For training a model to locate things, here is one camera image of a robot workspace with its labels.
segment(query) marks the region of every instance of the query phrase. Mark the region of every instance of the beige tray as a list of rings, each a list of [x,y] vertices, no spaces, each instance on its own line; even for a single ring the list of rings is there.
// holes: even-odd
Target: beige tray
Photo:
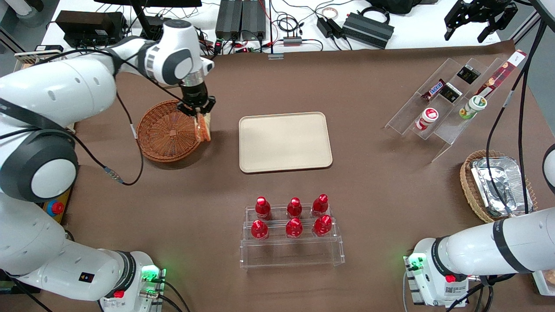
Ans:
[[[239,121],[239,167],[268,172],[328,167],[326,116],[320,112],[247,116]]]

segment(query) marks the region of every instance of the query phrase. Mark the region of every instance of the white table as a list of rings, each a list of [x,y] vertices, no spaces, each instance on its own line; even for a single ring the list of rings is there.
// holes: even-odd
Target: white table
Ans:
[[[324,0],[286,0],[289,4],[298,6],[310,6],[315,8],[319,3],[324,2]],[[333,0],[332,3],[343,3],[347,0]],[[497,33],[493,33],[484,40],[483,43],[478,43],[477,37],[485,28],[484,23],[470,23],[461,28],[458,28],[454,35],[449,41],[445,41],[443,35],[445,34],[445,23],[443,21],[447,12],[452,8],[456,0],[439,0],[436,4],[421,4],[414,7],[409,14],[402,15],[391,15],[390,25],[395,27],[393,36],[387,44],[387,49],[404,49],[404,48],[435,48],[435,47],[460,47],[460,46],[479,46],[491,43],[499,42],[499,36]],[[198,9],[198,13],[195,13],[189,18],[185,18],[187,21],[191,22],[196,27],[201,28],[209,36],[209,40],[215,41],[216,18],[218,16],[219,6],[209,3],[218,3],[219,0],[203,0],[203,6]],[[94,12],[99,7],[101,3],[94,2],[93,0],[60,0],[58,7],[54,13],[53,20],[56,19],[61,10],[68,11],[89,11]],[[283,11],[291,14],[296,19],[302,19],[308,16],[311,11],[306,8],[295,8],[290,7],[283,0],[272,0],[272,6],[276,11]],[[332,6],[339,12],[339,16],[335,19],[338,25],[343,25],[347,14],[351,12],[361,11],[368,7],[369,3],[365,0],[354,0],[350,3],[343,4],[341,6]],[[104,5],[99,12],[103,12],[108,5]],[[126,19],[130,16],[132,19],[135,18],[135,13],[133,12],[131,6],[111,6],[107,12],[114,12],[119,8],[118,11],[123,12]],[[160,12],[163,8],[147,8],[146,14],[153,16]],[[185,14],[189,15],[193,12],[194,8],[174,8],[169,13],[166,13],[165,17],[170,18],[183,18]],[[266,11],[269,14],[268,0],[266,0]],[[277,14],[272,11],[272,18],[275,19]],[[367,12],[366,17],[374,18],[378,21],[384,21],[384,17],[376,12]],[[316,27],[316,16],[313,14],[309,18],[305,19],[304,26],[302,27],[303,39],[318,39],[324,43],[324,50],[337,50],[331,39],[325,39],[322,33]],[[136,21],[133,25],[133,34],[140,34],[140,23]],[[277,32],[276,27],[272,27],[273,36],[279,36],[280,38],[286,36],[283,31]],[[63,31],[55,24],[52,23],[48,26],[48,30],[44,35],[44,40],[42,44],[60,44],[64,48],[69,48],[69,45],[63,40]],[[336,40],[341,49],[348,49],[347,43],[343,39]],[[374,47],[359,43],[353,39],[349,40],[353,49],[375,49]],[[257,48],[259,46],[258,42],[249,42],[249,47]],[[299,47],[284,47],[283,45],[276,45],[274,52],[293,52],[293,51],[318,51],[320,45],[318,42],[313,42],[313,44],[305,44]]]

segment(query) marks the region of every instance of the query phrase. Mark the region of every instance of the black power adapter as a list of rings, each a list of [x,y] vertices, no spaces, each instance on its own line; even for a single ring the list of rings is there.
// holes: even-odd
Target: black power adapter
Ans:
[[[324,37],[330,38],[331,36],[333,36],[330,25],[323,18],[321,17],[318,18],[318,21],[316,22],[316,26],[318,26],[318,29],[322,32]]]
[[[339,38],[344,38],[345,37],[345,33],[343,32],[343,28],[341,28],[339,25],[337,25],[337,23],[333,19],[328,18],[327,19],[327,24],[330,26],[331,33],[334,35],[335,38],[339,39]]]

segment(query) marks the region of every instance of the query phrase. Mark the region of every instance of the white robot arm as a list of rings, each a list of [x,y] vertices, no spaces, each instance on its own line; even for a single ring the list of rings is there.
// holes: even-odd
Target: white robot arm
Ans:
[[[92,53],[0,78],[0,269],[11,277],[68,298],[100,300],[106,312],[149,308],[155,285],[147,280],[160,276],[150,257],[66,240],[34,202],[53,199],[74,182],[77,157],[64,127],[112,105],[115,74],[179,84],[180,110],[211,110],[215,99],[204,77],[214,63],[200,57],[193,26],[171,20],[163,30],[159,43],[129,37],[105,49],[112,56]]]
[[[555,193],[555,144],[544,156],[543,174]],[[450,306],[467,291],[468,276],[555,269],[553,238],[555,207],[422,239],[405,263],[427,305]]]

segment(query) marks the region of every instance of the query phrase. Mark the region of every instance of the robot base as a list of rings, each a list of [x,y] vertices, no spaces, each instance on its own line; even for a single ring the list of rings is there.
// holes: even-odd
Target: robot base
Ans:
[[[132,251],[131,256],[137,262],[135,278],[122,298],[100,299],[104,312],[160,312],[162,305],[157,299],[141,298],[139,292],[141,290],[160,291],[160,286],[163,284],[151,283],[144,279],[148,277],[165,279],[165,270],[156,267],[152,259],[142,251]]]
[[[414,252],[405,259],[405,270],[415,304],[426,304],[446,308],[464,296],[468,291],[468,279],[448,283],[445,277],[436,269],[432,261],[432,244],[434,238],[425,238],[416,244]],[[413,266],[419,267],[409,271]],[[466,300],[457,305],[458,308],[466,306]]]

